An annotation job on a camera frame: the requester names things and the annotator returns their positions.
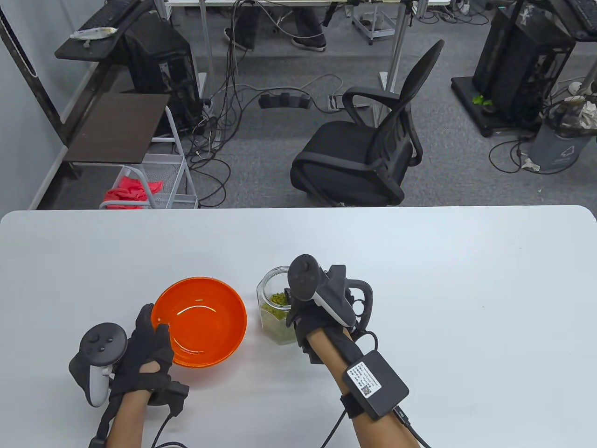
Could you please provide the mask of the person's right hand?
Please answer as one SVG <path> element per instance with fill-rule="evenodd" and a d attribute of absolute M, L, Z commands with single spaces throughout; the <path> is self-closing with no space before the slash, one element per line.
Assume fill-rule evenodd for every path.
<path fill-rule="evenodd" d="M 325 328 L 340 331 L 345 329 L 323 307 L 316 305 L 314 301 L 301 300 L 292 302 L 291 309 L 286 316 L 285 325 L 294 329 L 298 346 L 304 350 L 311 347 L 307 337 L 314 331 Z"/>

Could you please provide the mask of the person's left hand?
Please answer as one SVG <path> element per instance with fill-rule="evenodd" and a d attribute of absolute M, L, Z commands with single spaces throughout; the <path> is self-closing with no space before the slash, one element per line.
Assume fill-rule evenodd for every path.
<path fill-rule="evenodd" d="M 111 399 L 134 391 L 162 391 L 171 382 L 174 352 L 170 331 L 166 324 L 153 326 L 153 308 L 153 303 L 146 304 L 137 316 L 125 354 L 114 370 Z"/>

